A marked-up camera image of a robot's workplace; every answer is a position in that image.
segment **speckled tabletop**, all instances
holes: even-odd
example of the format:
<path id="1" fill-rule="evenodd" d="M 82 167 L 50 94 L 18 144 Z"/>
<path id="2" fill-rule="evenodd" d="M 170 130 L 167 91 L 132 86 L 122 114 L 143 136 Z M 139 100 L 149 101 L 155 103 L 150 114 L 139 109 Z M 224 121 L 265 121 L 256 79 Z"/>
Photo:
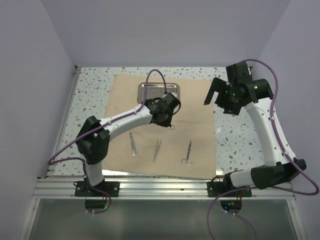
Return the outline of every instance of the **speckled tabletop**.
<path id="1" fill-rule="evenodd" d="M 116 74 L 147 76 L 153 67 L 83 67 L 74 93 L 70 113 L 62 138 L 62 146 L 75 139 L 82 124 L 92 115 L 103 118 Z M 219 77 L 227 80 L 224 67 L 157 67 L 166 78 L 206 79 Z M 214 106 L 216 149 L 216 174 L 224 175 L 244 168 L 264 164 L 262 148 L 254 125 L 242 109 L 239 116 L 223 114 L 223 109 Z M 78 157 L 76 145 L 59 157 Z M 139 173 L 104 170 L 105 176 L 141 176 Z M 77 160 L 61 162 L 54 168 L 54 176 L 82 176 L 82 164 Z"/>

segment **metal frame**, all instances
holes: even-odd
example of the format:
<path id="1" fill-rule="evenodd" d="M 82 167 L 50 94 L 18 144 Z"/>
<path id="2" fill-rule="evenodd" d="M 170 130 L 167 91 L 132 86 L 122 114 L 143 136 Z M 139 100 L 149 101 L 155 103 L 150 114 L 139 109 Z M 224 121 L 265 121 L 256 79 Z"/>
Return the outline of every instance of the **metal frame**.
<path id="1" fill-rule="evenodd" d="M 75 197 L 76 181 L 82 181 L 78 177 L 53 177 L 39 179 L 35 185 L 33 197 L 37 199 L 81 199 Z M 208 180 L 174 179 L 174 178 L 105 178 L 105 181 L 120 182 L 119 196 L 115 199 L 125 200 L 213 200 L 208 197 Z M 284 188 L 290 188 L 289 183 L 282 184 Z M 264 190 L 253 189 L 252 197 L 247 200 L 294 200 L 294 195 L 287 191 L 274 188 Z"/>
<path id="2" fill-rule="evenodd" d="M 296 199 L 288 199 L 287 201 L 292 223 L 298 240 L 308 239 L 302 220 L 299 215 Z"/>
<path id="3" fill-rule="evenodd" d="M 66 122 L 77 87 L 81 67 L 75 68 L 72 90 L 69 95 L 68 104 L 64 112 L 64 118 L 59 129 L 59 134 L 54 145 L 53 154 L 60 148 Z M 21 231 L 20 240 L 28 240 L 33 228 L 41 199 L 84 199 L 75 197 L 76 181 L 82 181 L 79 177 L 55 177 L 55 166 L 49 166 L 46 179 L 38 179 L 31 199 L 30 207 Z M 119 181 L 119 200 L 213 200 L 208 197 L 207 182 L 209 180 L 169 178 L 165 176 L 141 175 L 141 176 L 105 176 L 106 181 Z M 292 188 L 290 183 L 281 185 L 284 188 Z M 306 233 L 297 211 L 294 194 L 274 188 L 264 190 L 253 189 L 252 197 L 246 200 L 286 200 L 292 218 L 293 226 L 299 240 L 306 240 Z"/>

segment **glass panel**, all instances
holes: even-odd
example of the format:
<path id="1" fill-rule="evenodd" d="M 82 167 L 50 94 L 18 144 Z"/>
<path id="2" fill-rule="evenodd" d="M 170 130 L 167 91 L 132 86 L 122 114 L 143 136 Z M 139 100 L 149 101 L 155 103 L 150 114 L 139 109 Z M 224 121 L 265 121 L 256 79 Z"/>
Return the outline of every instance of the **glass panel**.
<path id="1" fill-rule="evenodd" d="M 119 200 L 92 217 L 83 199 L 43 199 L 31 240 L 210 240 L 206 214 L 209 200 Z M 211 211 L 211 227 L 219 240 L 254 240 L 248 224 Z M 255 226 L 261 240 L 296 240 L 285 200 L 245 200 L 240 214 Z"/>

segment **scissors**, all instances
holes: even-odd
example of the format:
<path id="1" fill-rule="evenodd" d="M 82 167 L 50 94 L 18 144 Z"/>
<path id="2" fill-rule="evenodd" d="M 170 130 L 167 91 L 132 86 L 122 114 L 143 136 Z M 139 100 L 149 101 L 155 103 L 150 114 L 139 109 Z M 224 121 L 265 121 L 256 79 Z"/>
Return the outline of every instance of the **scissors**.
<path id="1" fill-rule="evenodd" d="M 183 165 L 187 165 L 187 166 L 191 166 L 191 165 L 192 165 L 192 161 L 189 159 L 190 149 L 191 149 L 191 140 L 190 140 L 190 143 L 189 143 L 189 147 L 188 147 L 188 152 L 187 152 L 187 154 L 186 154 L 186 158 L 181 159 L 181 163 L 182 163 Z"/>
<path id="2" fill-rule="evenodd" d="M 132 136 L 132 132 L 129 132 L 130 134 L 130 142 L 131 142 L 131 148 L 132 148 L 132 155 L 135 156 L 137 155 L 137 149 L 136 149 L 136 144 L 134 140 L 134 136 Z"/>
<path id="3" fill-rule="evenodd" d="M 153 163 L 155 162 L 156 157 L 157 157 L 157 155 L 158 155 L 159 148 L 160 148 L 160 145 L 161 145 L 161 142 L 162 142 L 162 138 L 161 138 L 161 140 L 160 140 L 159 145 L 158 145 L 158 142 L 159 142 L 159 138 L 158 138 L 158 140 L 156 141 L 156 145 L 155 145 L 155 151 L 154 151 L 154 156 L 153 156 L 153 161 L 152 161 Z"/>

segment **forceps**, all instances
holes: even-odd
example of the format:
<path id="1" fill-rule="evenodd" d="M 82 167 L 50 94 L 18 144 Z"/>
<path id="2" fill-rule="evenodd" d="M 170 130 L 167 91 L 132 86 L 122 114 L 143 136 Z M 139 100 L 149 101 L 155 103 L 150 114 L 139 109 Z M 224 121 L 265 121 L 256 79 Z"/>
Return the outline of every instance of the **forceps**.
<path id="1" fill-rule="evenodd" d="M 155 162 L 155 160 L 156 160 L 156 157 L 157 157 L 157 155 L 158 155 L 158 152 L 159 152 L 159 149 L 160 149 L 160 145 L 161 145 L 161 142 L 162 142 L 162 138 L 161 138 L 161 140 L 160 140 L 160 143 L 159 143 L 159 145 L 158 145 L 158 142 L 159 142 L 159 138 L 158 138 L 158 140 L 156 141 L 156 145 L 155 145 L 155 151 L 154 151 L 154 156 L 153 156 L 153 163 Z"/>
<path id="2" fill-rule="evenodd" d="M 131 142 L 131 148 L 132 148 L 132 155 L 137 155 L 137 148 L 134 140 L 134 136 L 132 135 L 132 132 L 129 132 L 130 134 L 130 142 Z"/>

